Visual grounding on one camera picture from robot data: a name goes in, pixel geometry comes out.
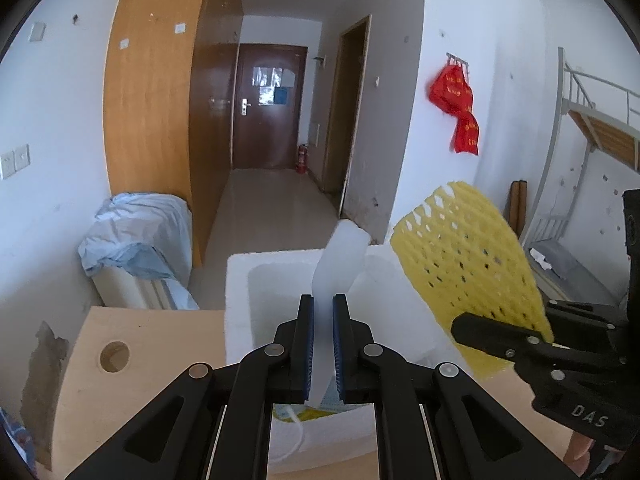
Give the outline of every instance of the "white wall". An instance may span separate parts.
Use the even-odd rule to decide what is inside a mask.
[[[450,52],[470,67],[479,156],[450,148],[456,119],[426,91]],[[545,87],[540,0],[425,0],[414,111],[389,228],[437,187],[475,184],[503,207],[513,180],[528,180]]]
[[[0,152],[31,148],[0,182],[0,405],[15,416],[40,323],[73,342],[100,301],[76,247],[110,194],[102,83],[117,2],[43,0],[0,64]],[[44,40],[29,43],[36,21]]]
[[[242,22],[240,43],[286,44],[306,46],[308,48],[305,81],[302,89],[302,104],[300,106],[298,144],[305,144],[308,140],[311,105],[318,65],[314,58],[318,56],[321,30],[321,22],[280,16],[245,16]]]
[[[382,241],[396,185],[414,102],[424,0],[348,0],[324,22],[312,121],[321,125],[318,144],[310,145],[309,167],[322,173],[326,127],[340,34],[371,14],[370,40],[344,210]],[[375,79],[380,78],[376,87]]]
[[[546,139],[536,158],[548,148],[558,80],[558,46],[566,49],[572,68],[603,77],[640,92],[640,54],[603,0],[542,0],[548,25]],[[598,110],[626,122],[626,95],[596,82],[583,80]],[[632,106],[639,109],[638,100]],[[631,118],[640,129],[640,118]],[[558,148],[552,162],[540,211],[567,211],[577,183],[586,140],[575,123],[562,118]],[[640,175],[602,152],[590,155],[582,190],[562,244],[614,295],[628,287],[629,263],[625,250],[622,193],[640,187]]]

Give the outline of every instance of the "gray mattress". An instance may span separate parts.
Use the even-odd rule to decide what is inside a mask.
[[[530,245],[545,255],[553,269],[543,270],[527,250],[527,258],[533,268],[544,274],[557,288],[562,290],[571,301],[618,306],[619,300],[591,274],[583,264],[574,258],[556,240],[541,240]]]

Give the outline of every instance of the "red bag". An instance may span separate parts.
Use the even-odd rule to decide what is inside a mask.
[[[474,95],[458,64],[448,64],[438,74],[429,90],[429,101],[440,110],[455,117],[471,113]]]
[[[453,147],[456,153],[467,152],[478,154],[478,138],[480,128],[476,118],[471,113],[466,113],[458,119],[456,133],[454,134]]]

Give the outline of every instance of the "door frame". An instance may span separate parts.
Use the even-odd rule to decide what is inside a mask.
[[[306,58],[309,54],[308,47],[304,45],[290,45],[290,44],[279,44],[279,43],[238,43],[238,58],[236,61],[236,75],[235,75],[235,83],[234,83],[234,105],[231,113],[232,117],[232,128],[231,128],[231,169],[235,169],[234,166],[234,137],[236,134],[236,107],[241,106],[242,99],[238,98],[238,92],[241,89],[241,77],[242,70],[244,69],[244,65],[241,60],[241,50],[245,45],[255,45],[266,48],[277,48],[278,50],[291,50],[300,54],[300,73],[296,76],[297,80],[300,81],[300,92],[296,92],[296,102],[294,109],[294,127],[296,131],[296,146],[298,145],[298,139],[300,138],[300,114],[302,113],[302,93],[304,91],[305,86],[305,75],[306,75]]]
[[[340,73],[340,69],[342,68],[342,48],[344,46],[344,37],[345,35],[349,34],[350,32],[353,32],[356,28],[361,27],[363,24],[366,23],[367,28],[365,31],[365,35],[364,35],[364,55],[363,55],[363,59],[362,59],[362,72],[360,74],[360,84],[358,85],[358,98],[356,101],[356,117],[353,123],[353,136],[351,137],[351,147],[350,147],[350,151],[349,151],[349,162],[347,164],[347,173],[344,177],[344,181],[342,183],[342,196],[340,197],[340,205],[338,206],[338,217],[340,217],[340,215],[342,214],[342,208],[344,206],[344,199],[346,197],[347,194],[347,186],[349,185],[349,177],[351,175],[351,165],[353,164],[353,152],[355,149],[355,145],[356,145],[356,136],[358,134],[358,123],[360,121],[360,105],[362,104],[362,93],[364,90],[364,81],[365,81],[365,75],[366,75],[366,71],[367,71],[367,58],[369,56],[369,40],[370,40],[370,35],[371,35],[371,18],[372,15],[368,14],[367,16],[365,16],[364,18],[362,18],[361,20],[359,20],[358,22],[354,23],[353,25],[351,25],[351,27],[347,28],[346,30],[344,30],[341,34],[340,34],[340,40],[338,41],[338,51],[337,51],[337,57],[335,60],[335,70],[334,70],[334,82],[332,85],[332,90],[331,90],[331,104],[329,107],[329,118],[327,120],[327,128],[326,128],[326,139],[324,142],[324,157],[322,159],[322,173],[321,173],[321,177],[320,177],[320,183],[321,183],[321,189],[324,189],[324,183],[325,183],[325,178],[326,178],[326,168],[327,168],[327,162],[328,162],[328,153],[329,153],[329,146],[330,146],[330,140],[332,138],[332,135],[334,134],[334,122],[335,122],[335,115],[334,115],[334,110],[335,110],[335,105],[337,103],[337,83],[338,83],[338,74]]]

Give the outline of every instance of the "hallway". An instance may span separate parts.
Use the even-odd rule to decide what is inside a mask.
[[[223,310],[229,256],[324,248],[336,222],[335,209],[307,175],[233,170],[189,290],[202,310]]]

